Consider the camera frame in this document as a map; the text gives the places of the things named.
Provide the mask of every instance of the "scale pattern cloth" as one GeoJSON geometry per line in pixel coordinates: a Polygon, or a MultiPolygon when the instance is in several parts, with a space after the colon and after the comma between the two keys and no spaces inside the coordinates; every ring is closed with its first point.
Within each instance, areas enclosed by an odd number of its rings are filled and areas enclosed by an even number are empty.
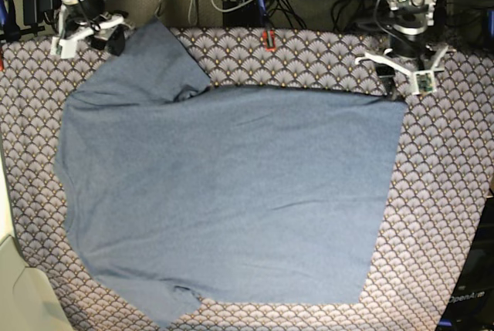
{"type": "MultiPolygon", "coordinates": [[[[366,47],[380,44],[370,37],[279,30],[278,49],[267,52],[258,29],[173,33],[213,86],[384,92],[369,62],[354,65],[366,47]]],[[[5,45],[3,51],[0,131],[26,261],[47,273],[74,329],[156,330],[144,314],[90,278],[70,248],[63,228],[65,194],[52,168],[64,100],[107,55],[81,45],[74,60],[54,59],[47,39],[5,45]]],[[[407,96],[387,207],[359,303],[204,299],[171,329],[433,330],[462,270],[494,174],[494,62],[458,52],[444,64],[437,93],[407,96]]],[[[398,75],[397,81],[405,93],[406,80],[398,75]]]]}

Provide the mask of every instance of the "black power adapter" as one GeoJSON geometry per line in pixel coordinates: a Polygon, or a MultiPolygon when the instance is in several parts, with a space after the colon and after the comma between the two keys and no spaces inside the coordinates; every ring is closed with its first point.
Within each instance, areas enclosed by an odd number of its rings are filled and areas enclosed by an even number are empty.
{"type": "Polygon", "coordinates": [[[43,22],[43,16],[46,12],[58,9],[60,6],[60,0],[22,0],[24,25],[38,25],[43,22]]]}

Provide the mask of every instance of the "t-shirt sleeve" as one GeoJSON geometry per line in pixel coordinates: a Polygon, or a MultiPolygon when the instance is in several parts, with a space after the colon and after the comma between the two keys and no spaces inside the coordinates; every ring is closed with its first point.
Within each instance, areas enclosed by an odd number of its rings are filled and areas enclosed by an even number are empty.
{"type": "Polygon", "coordinates": [[[173,286],[167,281],[126,279],[114,275],[96,275],[95,278],[109,289],[118,289],[118,295],[124,299],[132,299],[132,305],[159,327],[167,328],[176,319],[201,306],[191,290],[173,286]]]}
{"type": "Polygon", "coordinates": [[[93,105],[168,103],[202,93],[210,83],[185,47],[158,20],[138,29],[120,57],[110,58],[75,99],[93,105]]]}

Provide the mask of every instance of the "patterned tablecloth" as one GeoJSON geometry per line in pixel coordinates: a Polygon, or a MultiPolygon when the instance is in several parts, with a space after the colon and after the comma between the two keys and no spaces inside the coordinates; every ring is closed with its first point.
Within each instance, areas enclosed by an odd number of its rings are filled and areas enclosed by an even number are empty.
{"type": "MultiPolygon", "coordinates": [[[[209,73],[213,86],[383,93],[370,63],[354,65],[366,46],[378,44],[372,38],[279,30],[278,49],[267,52],[260,30],[174,34],[209,73]]],[[[23,255],[47,273],[75,329],[156,329],[144,314],[92,280],[70,248],[63,228],[65,194],[52,169],[64,100],[107,56],[82,46],[72,61],[54,59],[48,40],[3,50],[0,131],[23,255]]],[[[445,68],[437,93],[407,96],[387,206],[359,303],[205,299],[171,329],[433,330],[462,270],[494,174],[494,62],[456,53],[445,60],[445,68]]],[[[404,77],[397,80],[404,93],[404,77]]]]}

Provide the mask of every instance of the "blue t-shirt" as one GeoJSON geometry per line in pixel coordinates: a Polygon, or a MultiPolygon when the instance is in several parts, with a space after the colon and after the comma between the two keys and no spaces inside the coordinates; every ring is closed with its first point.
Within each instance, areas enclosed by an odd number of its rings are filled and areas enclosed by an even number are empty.
{"type": "Polygon", "coordinates": [[[223,302],[357,302],[406,105],[209,78],[159,22],[65,105],[56,173],[91,275],[160,326],[223,302]]]}

